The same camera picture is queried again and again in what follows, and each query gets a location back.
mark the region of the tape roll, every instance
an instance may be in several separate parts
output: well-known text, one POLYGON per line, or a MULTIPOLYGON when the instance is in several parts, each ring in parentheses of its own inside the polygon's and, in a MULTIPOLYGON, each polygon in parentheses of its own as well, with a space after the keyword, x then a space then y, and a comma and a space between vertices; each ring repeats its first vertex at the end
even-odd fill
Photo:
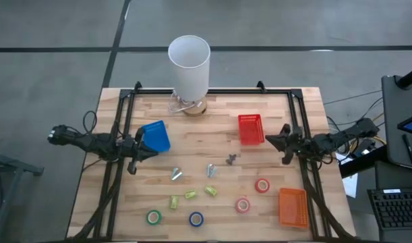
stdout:
POLYGON ((255 189, 259 193, 265 193, 270 189, 270 182, 267 179, 261 178, 255 183, 255 189))
POLYGON ((157 225, 157 224, 160 223, 161 219, 162 219, 162 216, 161 216, 159 211, 151 210, 151 211, 147 212, 146 220, 147 220, 148 224, 157 225))
POLYGON ((239 213, 247 213, 251 208, 251 203, 247 198, 240 198, 235 202, 235 210, 239 213))
POLYGON ((203 214, 200 212, 193 212, 189 216, 189 223, 194 227, 200 227, 204 223, 203 214))

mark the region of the floor stripe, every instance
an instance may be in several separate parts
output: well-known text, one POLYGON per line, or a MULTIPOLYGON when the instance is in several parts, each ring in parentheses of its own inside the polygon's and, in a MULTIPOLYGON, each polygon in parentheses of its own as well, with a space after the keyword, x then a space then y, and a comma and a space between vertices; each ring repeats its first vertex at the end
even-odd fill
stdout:
MULTIPOLYGON (((166 53, 168 47, 119 47, 120 53, 166 53)), ((212 46, 214 52, 236 52, 236 51, 412 51, 412 45, 391 46, 212 46)))
POLYGON ((111 47, 0 47, 0 53, 109 53, 111 47))
POLYGON ((105 70, 104 80, 102 81, 103 88, 108 88, 110 85, 111 74, 113 73, 114 63, 116 62, 117 50, 119 48, 120 40, 122 38, 123 27, 125 27, 125 21, 130 2, 131 0, 125 0, 125 2, 123 3, 122 12, 120 14, 119 19, 119 25, 117 27, 116 35, 114 37, 113 47, 111 49, 109 62, 107 63, 107 68, 105 70))
MULTIPOLYGON (((122 30, 117 32, 113 47, 0 47, 0 53, 166 53, 168 47, 118 47, 122 30)), ((412 51, 412 45, 391 46, 214 46, 214 52, 236 51, 412 51)))

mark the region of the plastic basket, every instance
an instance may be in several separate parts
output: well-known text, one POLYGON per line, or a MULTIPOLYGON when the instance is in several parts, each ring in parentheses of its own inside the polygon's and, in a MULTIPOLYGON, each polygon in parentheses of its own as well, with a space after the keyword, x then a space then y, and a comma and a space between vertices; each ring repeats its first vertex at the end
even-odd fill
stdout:
POLYGON ((160 120, 142 127, 144 129, 143 141, 147 147, 158 152, 170 150, 170 140, 168 139, 164 121, 160 120))
POLYGON ((306 191, 279 190, 279 223, 283 226, 308 228, 306 191))
POLYGON ((257 145, 264 142, 261 115, 239 115, 239 133, 242 145, 257 145))

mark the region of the red basket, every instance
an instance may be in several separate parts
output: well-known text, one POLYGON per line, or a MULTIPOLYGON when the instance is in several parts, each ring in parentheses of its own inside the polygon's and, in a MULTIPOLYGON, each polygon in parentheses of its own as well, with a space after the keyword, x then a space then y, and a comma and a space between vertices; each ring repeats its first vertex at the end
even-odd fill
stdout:
POLYGON ((242 145, 257 145, 264 142, 261 115, 239 115, 239 133, 242 145))

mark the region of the green tape roll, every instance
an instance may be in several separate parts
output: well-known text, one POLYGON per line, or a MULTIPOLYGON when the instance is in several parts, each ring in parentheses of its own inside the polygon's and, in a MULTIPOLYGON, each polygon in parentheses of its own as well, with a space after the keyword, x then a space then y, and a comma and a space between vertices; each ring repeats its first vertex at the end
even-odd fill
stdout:
POLYGON ((147 223, 150 224, 150 225, 159 224, 161 219, 162 219, 162 216, 160 215, 160 212, 157 211, 157 210, 151 210, 146 215, 147 223))

